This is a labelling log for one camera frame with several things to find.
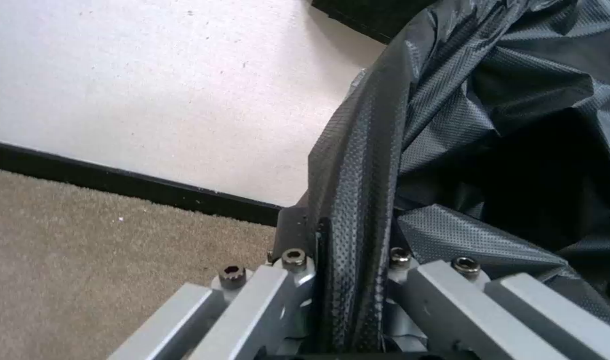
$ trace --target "metal frame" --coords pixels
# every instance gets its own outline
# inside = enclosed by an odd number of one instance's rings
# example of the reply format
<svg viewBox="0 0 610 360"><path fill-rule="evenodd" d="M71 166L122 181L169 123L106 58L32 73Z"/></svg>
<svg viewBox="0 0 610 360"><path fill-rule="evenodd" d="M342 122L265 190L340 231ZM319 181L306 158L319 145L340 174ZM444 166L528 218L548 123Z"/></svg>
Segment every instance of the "metal frame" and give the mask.
<svg viewBox="0 0 610 360"><path fill-rule="evenodd" d="M308 335L315 278L314 262L307 256L303 262L299 251L260 266L253 276L246 270L246 282L235 282L239 288L223 289L218 276L212 282L216 289L184 285L109 359L254 360L297 354ZM610 360L610 326L529 275L490 282L481 269L472 276L442 260L419 265L398 257L385 303L385 321L394 323L383 331L403 351L426 351L427 345L457 358L467 358L471 350L483 360ZM289 261L294 263L287 271Z"/></svg>
<svg viewBox="0 0 610 360"><path fill-rule="evenodd" d="M610 359L610 326L535 278L502 278L485 293L570 360Z"/></svg>
<svg viewBox="0 0 610 360"><path fill-rule="evenodd" d="M180 359L225 310L220 291L184 284L114 351L109 360Z"/></svg>

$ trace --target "black skirting board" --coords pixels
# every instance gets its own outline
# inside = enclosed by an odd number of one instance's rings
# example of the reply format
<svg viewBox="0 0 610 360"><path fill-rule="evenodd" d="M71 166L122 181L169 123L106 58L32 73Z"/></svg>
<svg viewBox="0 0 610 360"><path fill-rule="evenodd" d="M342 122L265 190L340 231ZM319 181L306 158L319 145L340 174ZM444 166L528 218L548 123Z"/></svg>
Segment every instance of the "black skirting board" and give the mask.
<svg viewBox="0 0 610 360"><path fill-rule="evenodd" d="M282 209L270 203L4 143L0 143L0 170L269 226L276 226Z"/></svg>

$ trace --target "gray metal bar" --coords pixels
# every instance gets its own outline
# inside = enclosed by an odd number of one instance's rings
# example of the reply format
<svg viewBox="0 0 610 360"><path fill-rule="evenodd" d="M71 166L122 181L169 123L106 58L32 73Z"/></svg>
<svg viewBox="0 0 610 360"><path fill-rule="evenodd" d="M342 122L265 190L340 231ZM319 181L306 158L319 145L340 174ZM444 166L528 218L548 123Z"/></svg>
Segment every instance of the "gray metal bar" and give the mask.
<svg viewBox="0 0 610 360"><path fill-rule="evenodd" d="M571 360L610 360L610 326L535 278L509 276L485 292Z"/></svg>
<svg viewBox="0 0 610 360"><path fill-rule="evenodd" d="M261 349L275 354L284 325L301 305L295 292L291 273L259 266L189 360L252 360Z"/></svg>
<svg viewBox="0 0 610 360"><path fill-rule="evenodd" d="M184 284L108 360L178 360L224 309L222 292Z"/></svg>
<svg viewBox="0 0 610 360"><path fill-rule="evenodd" d="M408 273L399 304L432 351L470 348L483 360L567 359L440 260Z"/></svg>

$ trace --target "carpet floor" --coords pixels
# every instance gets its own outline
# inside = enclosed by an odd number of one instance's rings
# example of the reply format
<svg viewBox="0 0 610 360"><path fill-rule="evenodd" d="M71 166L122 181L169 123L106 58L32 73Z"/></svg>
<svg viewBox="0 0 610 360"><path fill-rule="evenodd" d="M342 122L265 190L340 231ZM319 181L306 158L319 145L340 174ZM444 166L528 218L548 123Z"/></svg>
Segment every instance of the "carpet floor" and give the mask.
<svg viewBox="0 0 610 360"><path fill-rule="evenodd" d="M273 227L0 171L0 360L97 360Z"/></svg>

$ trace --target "black object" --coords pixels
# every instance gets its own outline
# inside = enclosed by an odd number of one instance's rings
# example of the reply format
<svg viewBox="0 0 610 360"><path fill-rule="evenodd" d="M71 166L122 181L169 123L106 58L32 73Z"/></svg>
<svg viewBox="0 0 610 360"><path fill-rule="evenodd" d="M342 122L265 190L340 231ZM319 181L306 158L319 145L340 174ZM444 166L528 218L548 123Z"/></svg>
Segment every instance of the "black object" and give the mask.
<svg viewBox="0 0 610 360"><path fill-rule="evenodd" d="M276 226L281 209L270 203L3 143L0 169L269 226Z"/></svg>
<svg viewBox="0 0 610 360"><path fill-rule="evenodd" d="M423 9L323 130L307 201L318 352L382 349L390 241L610 324L610 0Z"/></svg>
<svg viewBox="0 0 610 360"><path fill-rule="evenodd" d="M389 44L410 19L435 0L313 0L312 6L347 27Z"/></svg>

